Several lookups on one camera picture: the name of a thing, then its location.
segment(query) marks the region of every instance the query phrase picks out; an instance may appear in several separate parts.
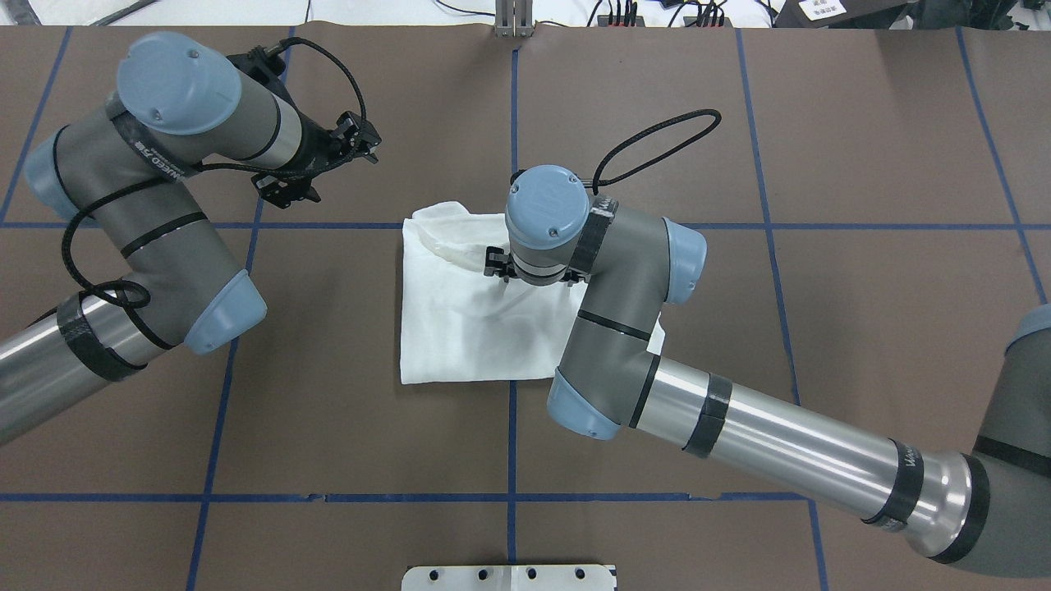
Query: white label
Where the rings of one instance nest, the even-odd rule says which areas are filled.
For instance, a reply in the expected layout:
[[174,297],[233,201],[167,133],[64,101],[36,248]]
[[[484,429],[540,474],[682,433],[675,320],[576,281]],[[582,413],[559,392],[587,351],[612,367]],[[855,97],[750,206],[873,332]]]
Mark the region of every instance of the white label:
[[812,21],[847,13],[843,4],[840,4],[840,0],[803,0],[799,3],[799,7],[803,8],[803,14]]

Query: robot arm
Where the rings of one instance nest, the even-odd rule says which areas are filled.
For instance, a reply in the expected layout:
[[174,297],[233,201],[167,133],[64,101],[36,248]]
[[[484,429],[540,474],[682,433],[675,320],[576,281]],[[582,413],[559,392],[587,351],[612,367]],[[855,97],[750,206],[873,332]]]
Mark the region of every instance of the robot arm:
[[[131,272],[88,282],[0,343],[0,445],[167,349],[186,343],[207,353],[263,320],[248,272],[181,181],[210,167],[255,171],[260,196],[284,208],[320,199],[313,177],[356,157],[375,161],[379,137],[364,104],[333,130],[294,106],[277,56],[296,43],[311,44],[291,38],[226,58],[180,34],[149,34],[121,62],[105,105],[29,156],[25,177],[37,197],[75,224],[101,226]],[[244,164],[200,164],[212,154]]]
[[1051,306],[1008,348],[972,453],[925,453],[647,353],[661,304],[684,302],[700,278],[701,235],[590,200],[558,166],[513,183],[511,252],[491,248],[487,273],[589,281],[548,398],[560,425],[607,440],[626,424],[902,532],[940,563],[1051,575]]

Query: white towel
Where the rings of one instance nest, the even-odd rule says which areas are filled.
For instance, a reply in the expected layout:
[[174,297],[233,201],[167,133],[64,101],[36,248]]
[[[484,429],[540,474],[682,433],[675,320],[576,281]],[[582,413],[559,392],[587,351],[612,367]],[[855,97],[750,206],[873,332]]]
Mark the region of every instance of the white towel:
[[[502,213],[455,201],[406,220],[401,383],[551,378],[586,285],[536,287],[486,277],[486,248],[508,249]],[[647,349],[659,353],[660,324]]]

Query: gray robotic arm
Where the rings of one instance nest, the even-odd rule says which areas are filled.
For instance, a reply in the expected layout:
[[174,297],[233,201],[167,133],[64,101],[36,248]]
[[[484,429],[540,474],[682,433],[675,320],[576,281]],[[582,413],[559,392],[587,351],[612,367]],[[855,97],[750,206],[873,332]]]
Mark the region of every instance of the gray robotic arm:
[[998,576],[1051,575],[1051,306],[1033,310],[1007,350],[970,454],[921,452],[645,351],[664,302],[700,278],[700,233],[589,199],[558,166],[513,180],[511,251],[487,274],[534,285],[588,280],[548,410],[607,440],[621,425],[713,457],[901,532],[920,554]]
[[[248,272],[181,181],[217,167],[254,171],[260,197],[284,208],[317,201],[313,177],[357,157],[374,162],[379,143],[364,102],[332,130],[295,107],[279,78],[291,44],[317,48],[290,38],[226,58],[180,34],[149,34],[121,62],[105,105],[28,157],[33,191],[73,220],[64,259],[77,224],[95,223],[131,272],[94,285],[67,262],[85,290],[0,343],[0,445],[167,349],[207,353],[263,320]],[[212,154],[242,164],[200,164]]]

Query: white mounting plate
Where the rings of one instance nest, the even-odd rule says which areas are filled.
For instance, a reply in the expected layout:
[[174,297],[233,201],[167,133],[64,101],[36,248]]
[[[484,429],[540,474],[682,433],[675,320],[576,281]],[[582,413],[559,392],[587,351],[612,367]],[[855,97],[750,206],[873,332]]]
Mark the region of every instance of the white mounting plate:
[[401,591],[617,591],[617,567],[414,567],[401,578]]

